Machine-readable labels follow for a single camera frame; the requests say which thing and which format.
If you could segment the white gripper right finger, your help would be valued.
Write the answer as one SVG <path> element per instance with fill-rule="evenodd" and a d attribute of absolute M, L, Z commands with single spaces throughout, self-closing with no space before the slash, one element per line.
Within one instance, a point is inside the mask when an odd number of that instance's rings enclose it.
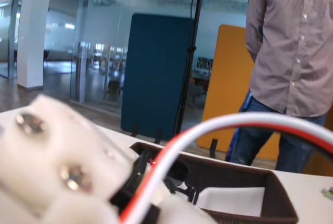
<path fill-rule="evenodd" d="M 155 203 L 160 208 L 157 223 L 164 224 L 209 224 L 216 221 L 207 213 L 195 207 L 184 197 L 172 193 L 156 193 Z"/>

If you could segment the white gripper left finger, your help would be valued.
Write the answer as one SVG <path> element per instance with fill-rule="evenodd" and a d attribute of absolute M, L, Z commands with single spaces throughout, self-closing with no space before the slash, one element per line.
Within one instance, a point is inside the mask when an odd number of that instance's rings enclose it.
<path fill-rule="evenodd" d="M 109 201 L 135 158 L 66 104 L 40 95 L 1 129 L 1 223 L 118 223 Z"/>

